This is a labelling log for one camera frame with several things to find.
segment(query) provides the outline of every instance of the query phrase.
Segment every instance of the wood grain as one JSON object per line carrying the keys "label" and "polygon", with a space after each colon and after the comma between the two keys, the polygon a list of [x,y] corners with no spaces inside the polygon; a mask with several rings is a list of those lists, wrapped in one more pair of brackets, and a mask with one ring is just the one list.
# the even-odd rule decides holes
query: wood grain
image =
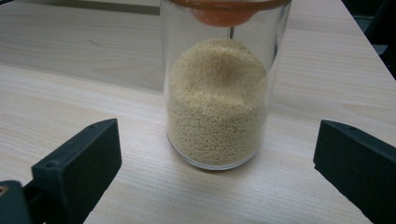
{"label": "wood grain", "polygon": [[341,1],[293,0],[264,143],[226,172],[167,141],[158,17],[13,2],[0,21],[0,180],[117,118],[123,165],[86,223],[370,223],[312,162],[321,119],[396,146],[396,82]]}

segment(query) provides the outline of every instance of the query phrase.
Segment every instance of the wooden table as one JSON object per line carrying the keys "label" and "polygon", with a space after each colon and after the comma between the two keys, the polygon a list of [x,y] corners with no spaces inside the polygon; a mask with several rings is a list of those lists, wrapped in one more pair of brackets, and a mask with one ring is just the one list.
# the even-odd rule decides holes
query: wooden table
{"label": "wooden table", "polygon": [[322,119],[396,146],[396,82],[340,0],[293,0],[258,155],[205,172],[164,130],[160,18],[0,6],[0,180],[117,118],[123,165],[86,223],[370,223],[314,169]]}

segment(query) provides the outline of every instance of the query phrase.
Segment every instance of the beige granules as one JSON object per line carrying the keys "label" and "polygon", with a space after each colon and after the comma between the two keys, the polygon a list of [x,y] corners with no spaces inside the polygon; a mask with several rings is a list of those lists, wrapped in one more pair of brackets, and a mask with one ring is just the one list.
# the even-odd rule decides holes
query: beige granules
{"label": "beige granules", "polygon": [[173,146],[210,166],[254,153],[263,138],[265,77],[260,61],[228,38],[185,51],[169,78],[167,132]]}

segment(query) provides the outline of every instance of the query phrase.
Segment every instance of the clear glass jar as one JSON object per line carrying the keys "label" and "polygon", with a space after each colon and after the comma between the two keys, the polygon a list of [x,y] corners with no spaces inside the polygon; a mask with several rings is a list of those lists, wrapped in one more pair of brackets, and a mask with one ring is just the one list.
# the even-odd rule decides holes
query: clear glass jar
{"label": "clear glass jar", "polygon": [[262,144],[290,0],[162,0],[166,131],[192,165],[234,168]]}

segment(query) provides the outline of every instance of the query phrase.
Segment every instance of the jar lid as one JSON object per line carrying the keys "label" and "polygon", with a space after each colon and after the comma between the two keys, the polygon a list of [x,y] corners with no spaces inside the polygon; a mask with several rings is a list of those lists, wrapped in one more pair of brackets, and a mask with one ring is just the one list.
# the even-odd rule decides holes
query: jar lid
{"label": "jar lid", "polygon": [[291,0],[167,0],[181,7],[219,11],[261,11],[282,7]]}

